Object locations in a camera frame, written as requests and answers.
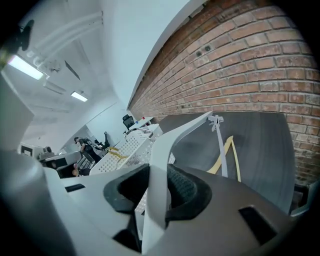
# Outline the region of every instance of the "gray panel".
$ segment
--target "gray panel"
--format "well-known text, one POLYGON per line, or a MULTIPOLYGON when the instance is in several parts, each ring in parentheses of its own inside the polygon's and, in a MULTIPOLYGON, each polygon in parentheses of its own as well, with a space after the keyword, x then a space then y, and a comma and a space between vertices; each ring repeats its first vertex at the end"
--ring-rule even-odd
POLYGON ((254 207, 276 233, 293 224, 289 216, 243 183, 190 167, 183 170, 206 181, 212 190, 211 201, 194 219, 170 221, 163 237, 148 251, 150 256, 233 256, 257 250, 260 244, 238 211, 245 207, 254 207))
MULTIPOLYGON (((223 142, 233 136, 241 180, 285 213, 289 212, 295 185, 295 157, 286 118, 280 113, 219 112, 223 142)), ((169 115, 159 123, 164 133, 202 115, 169 115)), ((220 154, 217 135, 207 123, 189 133, 173 148, 175 164, 209 170, 220 154)), ((236 178, 232 149, 226 156, 228 174, 236 178)))

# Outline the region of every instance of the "perforated white panel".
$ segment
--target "perforated white panel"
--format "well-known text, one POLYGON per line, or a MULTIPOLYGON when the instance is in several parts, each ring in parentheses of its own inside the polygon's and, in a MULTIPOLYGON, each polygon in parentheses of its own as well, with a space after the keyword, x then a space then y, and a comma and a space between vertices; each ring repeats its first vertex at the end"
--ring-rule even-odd
MULTIPOLYGON (((151 157, 151 149, 154 141, 163 134, 158 124, 152 125, 153 135, 144 133, 141 130, 134 130, 116 146, 121 156, 128 156, 120 159, 119 157, 107 153, 90 171, 90 175, 112 172, 121 167, 129 167, 137 164, 148 164, 151 157)), ((169 163, 175 162, 175 157, 171 154, 169 163)))

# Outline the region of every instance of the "dark gray surface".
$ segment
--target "dark gray surface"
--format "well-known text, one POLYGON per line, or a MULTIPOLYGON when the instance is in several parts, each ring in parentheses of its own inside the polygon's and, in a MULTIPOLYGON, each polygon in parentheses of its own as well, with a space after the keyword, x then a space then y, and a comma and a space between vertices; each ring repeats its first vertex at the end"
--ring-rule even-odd
MULTIPOLYGON (((241 181, 289 212, 295 186, 295 156, 286 118, 281 113, 221 112, 223 143, 233 135, 238 155, 241 181)), ((164 133, 200 116, 169 115, 160 122, 164 133)), ((189 133, 173 148, 175 165, 208 171, 220 151, 216 132, 208 123, 189 133)), ((236 163, 230 147, 227 155, 228 175, 236 178, 236 163)))

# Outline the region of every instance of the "black rubber piece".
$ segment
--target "black rubber piece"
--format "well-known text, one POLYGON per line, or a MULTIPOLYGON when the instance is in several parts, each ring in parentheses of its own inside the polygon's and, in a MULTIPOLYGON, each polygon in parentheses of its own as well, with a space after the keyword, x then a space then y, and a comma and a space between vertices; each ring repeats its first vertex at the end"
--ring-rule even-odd
POLYGON ((139 240, 136 217, 134 214, 131 215, 127 228, 118 232, 113 239, 131 250, 141 253, 142 243, 139 240))
POLYGON ((171 194, 171 209, 165 221, 191 220, 201 213, 212 198, 210 186, 202 179, 168 164, 168 189, 171 194))
POLYGON ((145 163, 105 185, 104 198, 116 212, 132 214, 149 183, 149 164, 145 163))

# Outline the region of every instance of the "rectangular slot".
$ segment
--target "rectangular slot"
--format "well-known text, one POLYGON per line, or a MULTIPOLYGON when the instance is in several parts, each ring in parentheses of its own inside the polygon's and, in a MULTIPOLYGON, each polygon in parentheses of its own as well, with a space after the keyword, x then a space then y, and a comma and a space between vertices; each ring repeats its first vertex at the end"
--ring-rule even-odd
POLYGON ((276 236, 276 232, 265 221, 265 219, 253 207, 246 207, 239 210, 239 213, 247 223, 260 245, 265 244, 276 236))
POLYGON ((85 188, 84 185, 76 184, 76 185, 66 186, 65 190, 69 193, 69 192, 80 190, 80 189, 84 189, 84 188, 85 188))

